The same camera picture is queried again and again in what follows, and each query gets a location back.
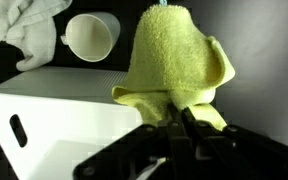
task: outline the yellow towel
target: yellow towel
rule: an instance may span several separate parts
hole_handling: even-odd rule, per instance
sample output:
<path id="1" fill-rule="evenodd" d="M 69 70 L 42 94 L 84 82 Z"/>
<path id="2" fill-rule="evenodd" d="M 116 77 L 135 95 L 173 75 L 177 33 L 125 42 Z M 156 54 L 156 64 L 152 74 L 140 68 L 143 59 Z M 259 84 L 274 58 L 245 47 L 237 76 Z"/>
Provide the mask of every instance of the yellow towel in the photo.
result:
<path id="1" fill-rule="evenodd" d="M 215 88 L 234 75 L 220 43 L 195 27 L 186 8 L 154 5 L 142 15 L 128 74 L 112 95 L 136 107 L 147 124 L 170 119 L 167 104 L 173 102 L 222 130 L 226 123 L 209 103 Z"/>

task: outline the white mug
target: white mug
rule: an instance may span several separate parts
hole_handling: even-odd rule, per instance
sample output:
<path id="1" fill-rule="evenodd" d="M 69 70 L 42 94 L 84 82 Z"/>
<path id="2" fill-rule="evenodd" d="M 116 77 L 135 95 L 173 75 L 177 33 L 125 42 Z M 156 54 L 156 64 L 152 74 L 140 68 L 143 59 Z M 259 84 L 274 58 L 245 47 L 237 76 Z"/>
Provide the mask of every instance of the white mug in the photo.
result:
<path id="1" fill-rule="evenodd" d="M 79 58 L 97 62 L 109 55 L 120 31 L 120 23 L 114 15 L 92 12 L 73 17 L 61 39 Z"/>

